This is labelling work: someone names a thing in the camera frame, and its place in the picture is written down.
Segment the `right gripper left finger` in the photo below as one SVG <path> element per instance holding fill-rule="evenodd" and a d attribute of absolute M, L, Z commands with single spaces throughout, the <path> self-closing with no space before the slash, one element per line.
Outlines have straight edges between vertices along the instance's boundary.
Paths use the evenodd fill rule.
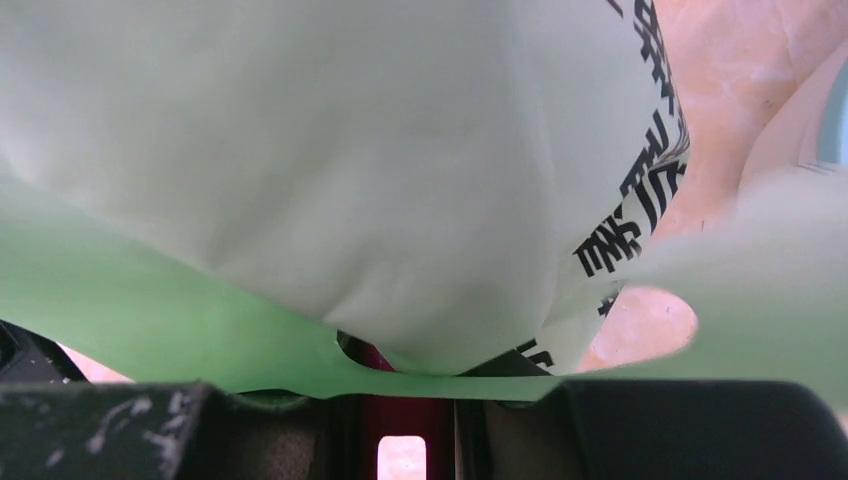
<path fill-rule="evenodd" d="M 329 401 L 205 383 L 8 384 L 5 479 L 354 479 Z"/>

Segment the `purple plastic scoop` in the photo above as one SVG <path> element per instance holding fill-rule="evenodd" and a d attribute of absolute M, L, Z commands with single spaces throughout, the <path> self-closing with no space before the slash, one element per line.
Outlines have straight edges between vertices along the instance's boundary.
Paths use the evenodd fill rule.
<path fill-rule="evenodd" d="M 453 401 L 369 394 L 355 395 L 353 401 L 355 479 L 378 477 L 380 448 L 392 439 L 423 443 L 424 479 L 455 477 Z"/>

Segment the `green litter bag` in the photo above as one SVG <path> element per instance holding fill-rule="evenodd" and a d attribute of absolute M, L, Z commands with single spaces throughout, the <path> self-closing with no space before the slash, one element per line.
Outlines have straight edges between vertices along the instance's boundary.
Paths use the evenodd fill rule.
<path fill-rule="evenodd" d="M 532 401 L 624 289 L 607 378 L 847 404 L 847 171 L 782 112 L 716 220 L 661 1 L 5 1 L 1 316 L 136 381 Z"/>

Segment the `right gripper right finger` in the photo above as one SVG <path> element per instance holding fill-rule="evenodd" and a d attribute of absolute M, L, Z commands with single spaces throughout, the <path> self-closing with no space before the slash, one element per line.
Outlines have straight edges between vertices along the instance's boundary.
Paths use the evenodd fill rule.
<path fill-rule="evenodd" d="M 741 380 L 565 380 L 462 401 L 471 479 L 843 479 L 847 437 L 811 390 Z"/>

